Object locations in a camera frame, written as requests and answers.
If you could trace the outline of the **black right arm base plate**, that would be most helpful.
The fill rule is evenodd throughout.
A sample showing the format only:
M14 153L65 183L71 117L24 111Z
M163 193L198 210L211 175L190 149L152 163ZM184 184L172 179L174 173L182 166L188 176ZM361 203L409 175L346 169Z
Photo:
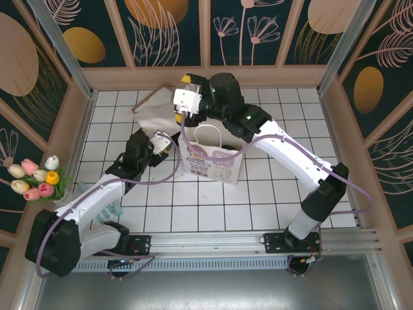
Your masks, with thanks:
M319 251L320 236L318 232L311 232L305 239L300 240L285 230L264 234L263 244L267 254L310 254Z

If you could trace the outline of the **grey sheet metal panel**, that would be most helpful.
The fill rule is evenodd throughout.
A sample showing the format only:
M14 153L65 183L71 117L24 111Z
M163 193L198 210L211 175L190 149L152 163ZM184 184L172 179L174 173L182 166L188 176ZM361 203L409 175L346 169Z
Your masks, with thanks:
M329 256L305 276L284 269L104 273L46 279L34 310L399 310L363 255Z

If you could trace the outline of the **teal plastic toy shovel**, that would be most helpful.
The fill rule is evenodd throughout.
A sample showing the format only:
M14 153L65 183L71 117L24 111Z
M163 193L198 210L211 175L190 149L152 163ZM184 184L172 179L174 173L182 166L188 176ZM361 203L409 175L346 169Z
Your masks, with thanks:
M82 193L86 192L89 189L89 187L83 181L79 181L77 183L77 187L79 191L81 191ZM120 202L121 202L121 199L118 198L114 200L112 203L110 203L109 205L107 205L106 209L109 210L112 214L115 214L116 216L121 216L123 213L123 210L121 208Z

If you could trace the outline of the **artificial tulip bouquet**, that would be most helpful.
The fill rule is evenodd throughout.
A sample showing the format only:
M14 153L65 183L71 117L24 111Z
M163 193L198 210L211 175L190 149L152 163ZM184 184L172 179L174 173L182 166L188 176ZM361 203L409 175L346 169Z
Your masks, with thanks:
M43 167L34 161L24 159L20 164L7 167L8 173L14 177L11 189L30 203L53 201L56 205L69 199L67 186L71 176L65 176L66 167L59 166L59 158L50 156Z

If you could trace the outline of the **white printed paper carry bag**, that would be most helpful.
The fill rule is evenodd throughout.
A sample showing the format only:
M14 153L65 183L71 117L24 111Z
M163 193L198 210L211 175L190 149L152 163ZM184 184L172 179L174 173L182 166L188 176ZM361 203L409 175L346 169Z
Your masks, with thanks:
M222 144L229 141L246 143L231 135L220 121L210 119L202 122L196 128L186 128L188 142L193 146L191 150L183 137L179 137L179 149L187 174L197 175L209 180L236 185L239 179L243 155L229 161L224 158L238 151L222 149Z

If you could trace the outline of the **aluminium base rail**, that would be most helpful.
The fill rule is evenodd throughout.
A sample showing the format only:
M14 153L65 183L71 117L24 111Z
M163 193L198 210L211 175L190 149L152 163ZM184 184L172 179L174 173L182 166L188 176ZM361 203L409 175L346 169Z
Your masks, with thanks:
M233 232L182 232L154 233L150 235L150 253L170 258L180 257L224 257L252 256L267 254L263 244L266 233L281 231L233 231ZM323 255L370 254L380 253L382 246L373 229L322 229L319 233L320 248ZM310 254L292 253L294 256ZM289 254L272 254L286 256Z

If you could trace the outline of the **aluminium frame post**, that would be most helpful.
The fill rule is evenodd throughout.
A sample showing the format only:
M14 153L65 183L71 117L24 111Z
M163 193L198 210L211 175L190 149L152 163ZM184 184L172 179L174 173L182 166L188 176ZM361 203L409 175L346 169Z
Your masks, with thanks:
M377 0L361 0L358 4L317 85L317 93L320 97L324 96L324 93L335 78L341 64L344 62L347 54L362 31L364 24L370 17L376 1Z
M74 57L68 43L63 37L58 25L53 20L46 4L43 0L27 0L30 8L33 10L34 15L38 18L41 26L44 28L48 37L53 42L57 49L57 52L62 57L67 69L70 71L72 77L75 79L82 93L87 97L91 98L93 90L90 87L85 75L83 74L82 68Z

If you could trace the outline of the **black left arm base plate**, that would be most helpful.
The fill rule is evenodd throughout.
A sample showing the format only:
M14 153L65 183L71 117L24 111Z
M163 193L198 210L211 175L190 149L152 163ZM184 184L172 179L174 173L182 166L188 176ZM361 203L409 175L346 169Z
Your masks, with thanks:
M104 256L103 251L124 256L144 256L150 253L149 235L103 236L97 239L98 252L92 256Z

